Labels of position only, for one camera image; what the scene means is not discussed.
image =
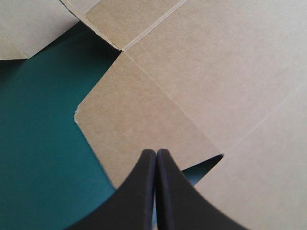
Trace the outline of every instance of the cardboard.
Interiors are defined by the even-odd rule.
[[[87,12],[97,0],[74,0]],[[0,60],[30,58],[78,22],[58,0],[2,0]]]
[[[144,148],[181,169],[223,153],[205,198],[248,229],[305,229],[306,2],[126,4],[82,15],[123,50],[75,115],[112,183]]]

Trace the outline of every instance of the brown cardboard sheet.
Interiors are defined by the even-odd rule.
[[[82,10],[97,0],[73,0]],[[77,23],[59,0],[1,0],[0,60],[30,58]]]
[[[142,4],[140,18],[150,5]],[[181,169],[223,153],[197,185],[205,198],[249,229],[305,229],[306,1],[173,4],[147,29],[143,20],[131,29],[139,39],[76,122],[115,186],[144,148],[170,149]],[[117,18],[94,8],[111,37],[104,25]]]
[[[75,120],[115,187],[143,149],[170,149],[182,169],[219,153],[125,53],[79,105]]]

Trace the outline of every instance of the crease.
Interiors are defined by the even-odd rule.
[[[138,36],[136,36],[133,40],[131,40],[128,44],[123,47],[123,51],[127,51],[135,44],[137,44],[140,40],[142,40],[151,30],[153,30],[157,25],[163,22],[169,15],[171,15],[176,9],[186,3],[188,0],[181,0],[176,5],[174,5],[171,9],[169,9],[165,14],[163,14],[160,18],[158,18],[154,23],[152,23],[149,27],[143,30]]]
[[[24,58],[29,58],[29,56],[19,48],[19,46],[14,42],[14,40],[11,39],[10,36],[6,32],[4,32],[3,28],[0,27],[0,31],[4,34],[4,36],[6,36],[15,45],[15,47],[18,49],[18,51],[21,54],[23,54]]]
[[[298,93],[307,83],[307,79],[303,81],[299,86],[297,86],[292,92],[289,92],[286,97],[284,97],[279,103],[277,103],[265,116],[263,116],[262,119],[260,119],[259,122],[257,122],[251,129],[249,129],[247,132],[241,135],[241,137],[236,141],[233,145],[231,145],[227,152],[233,151],[237,146],[239,146],[245,138],[247,138],[253,131],[255,131],[261,124],[263,124],[266,120],[269,119],[269,117],[277,110],[279,109],[288,99],[293,97],[296,93]]]
[[[221,150],[216,146],[216,144],[212,141],[212,139],[190,118],[190,116],[179,106],[179,104],[177,102],[175,102],[171,96],[166,93],[150,76],[149,74],[133,59],[133,57],[130,56],[130,54],[128,52],[124,52],[124,54],[126,54],[126,56],[140,69],[141,72],[143,72],[150,81],[152,81],[156,87],[158,87],[158,89],[160,89],[160,91],[171,101],[173,102],[173,104],[184,114],[184,116],[197,128],[198,131],[200,131],[200,133],[202,133],[206,140],[208,140],[210,142],[210,144],[212,144],[212,146],[214,147],[215,150],[217,150],[220,154],[222,153]]]
[[[70,0],[60,0],[60,2],[65,6],[65,8],[70,13],[72,13],[76,18],[78,18],[81,22],[83,22],[87,27],[89,27],[92,31],[94,31],[97,36],[101,37],[103,40],[108,42],[116,50],[120,50],[120,48],[106,34],[104,34],[91,20],[89,20],[86,17],[86,14],[83,14]]]

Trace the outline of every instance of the teal background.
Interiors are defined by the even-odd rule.
[[[112,193],[73,120],[118,56],[81,23],[28,60],[0,61],[0,229],[57,230]],[[184,171],[195,184],[219,160]]]

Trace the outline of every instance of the green surface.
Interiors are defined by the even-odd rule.
[[[29,60],[0,61],[0,230],[58,230],[113,192],[73,120],[118,52],[79,23]],[[217,162],[184,171],[195,184]]]

